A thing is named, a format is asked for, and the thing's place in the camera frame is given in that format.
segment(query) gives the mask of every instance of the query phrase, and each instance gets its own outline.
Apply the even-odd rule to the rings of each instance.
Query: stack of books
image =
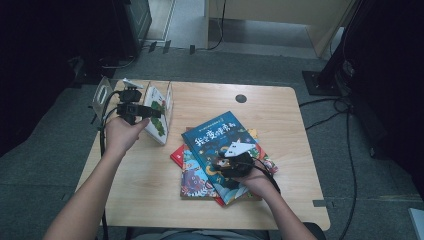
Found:
[[[227,206],[236,199],[260,200],[240,182],[225,178],[212,163],[233,143],[254,144],[250,156],[262,161],[274,174],[277,166],[258,144],[257,131],[245,129],[232,112],[228,111],[197,127],[187,128],[182,134],[184,145],[171,155],[181,169],[180,196],[183,199],[214,199]]]

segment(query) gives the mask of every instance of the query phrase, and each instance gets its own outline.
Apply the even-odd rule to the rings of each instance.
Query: gray carpet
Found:
[[[322,60],[170,49],[144,50],[114,78],[289,86],[299,103],[309,96],[302,70],[320,71]],[[65,89],[31,137],[0,158],[0,239],[40,239],[72,195],[96,134],[88,109],[96,86]],[[335,113],[331,102],[301,109],[305,126]],[[415,239],[408,208],[424,209],[410,176],[391,160],[369,157],[355,116],[350,141],[358,182],[356,209],[345,239]],[[346,115],[307,131],[331,228],[338,239],[352,204],[353,180],[346,140]],[[111,228],[124,239],[124,228]]]

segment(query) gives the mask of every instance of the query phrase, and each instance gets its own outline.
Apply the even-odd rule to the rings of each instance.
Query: hand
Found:
[[[123,157],[149,122],[150,119],[145,118],[135,125],[130,125],[120,117],[109,121],[106,124],[106,152]]]
[[[262,163],[259,160],[255,161],[255,165],[261,169],[264,169]],[[243,183],[250,191],[265,198],[270,192],[277,192],[275,187],[269,181],[268,177],[264,175],[259,169],[253,168],[252,171],[243,178],[234,178],[234,180]]]

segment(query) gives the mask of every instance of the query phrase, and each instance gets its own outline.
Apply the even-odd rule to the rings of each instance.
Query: person's right hand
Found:
[[[255,161],[257,167],[264,169],[264,166],[259,162]],[[253,168],[252,171],[246,177],[234,178],[234,180],[241,182],[250,191],[264,198],[268,193],[277,191],[274,185],[269,181],[267,176],[264,175],[260,170]]]

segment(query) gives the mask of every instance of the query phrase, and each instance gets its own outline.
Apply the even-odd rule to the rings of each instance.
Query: children's book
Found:
[[[220,153],[225,153],[233,142],[255,144],[256,147],[250,149],[249,154],[253,158],[264,161],[272,173],[278,170],[256,140],[230,111],[183,133],[182,137],[226,205],[248,192],[243,184],[231,178],[225,178],[212,166],[212,162],[219,157]]]
[[[219,197],[196,158],[187,145],[183,149],[181,197]]]
[[[183,168],[183,158],[184,158],[184,145],[181,145],[177,150],[175,150],[170,158],[180,167]]]
[[[189,173],[189,171],[185,171],[185,169],[186,169],[186,167],[185,167],[185,165],[184,165],[184,156],[189,156],[189,155],[192,155],[191,154],[191,152],[189,153],[189,149],[188,149],[188,147],[187,147],[187,145],[185,145],[185,144],[183,144],[183,145],[181,145],[177,150],[175,150],[171,155],[170,155],[170,157],[171,157],[171,159],[181,168],[181,169],[183,169],[183,173],[181,174],[181,185],[182,185],[182,187],[181,187],[181,191],[180,192],[183,192],[182,191],[182,189],[183,189],[183,185],[185,184],[184,183],[184,175],[189,175],[190,173]],[[202,171],[202,173],[200,173],[200,175],[204,175],[204,176],[206,176],[205,175],[205,173],[203,172],[203,170],[202,169],[198,169],[197,171],[196,171],[196,173],[198,173],[198,172],[200,172],[200,171]],[[199,196],[199,194],[191,194],[190,195],[191,197],[204,197],[204,196]],[[219,204],[219,205],[221,205],[221,206],[224,206],[225,204],[224,204],[224,201],[222,201],[222,199],[221,199],[221,197],[218,195],[218,193],[216,192],[216,190],[214,189],[213,190],[213,194],[209,194],[207,197],[213,197],[213,199]]]
[[[169,125],[171,123],[172,109],[174,105],[171,83],[168,85],[166,96],[163,96],[155,86],[149,84],[143,105],[161,111],[161,118],[150,118],[150,123],[146,126],[145,130],[156,141],[165,145],[166,140],[168,139]]]

